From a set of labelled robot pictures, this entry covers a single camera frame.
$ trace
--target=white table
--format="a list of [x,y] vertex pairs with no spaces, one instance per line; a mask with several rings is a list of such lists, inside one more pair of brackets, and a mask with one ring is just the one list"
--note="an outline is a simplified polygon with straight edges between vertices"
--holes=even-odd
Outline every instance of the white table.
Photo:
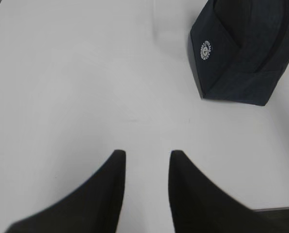
[[3,0],[0,232],[127,152],[118,233],[174,232],[181,149],[253,209],[289,207],[289,67],[266,107],[201,100],[187,57],[205,0]]

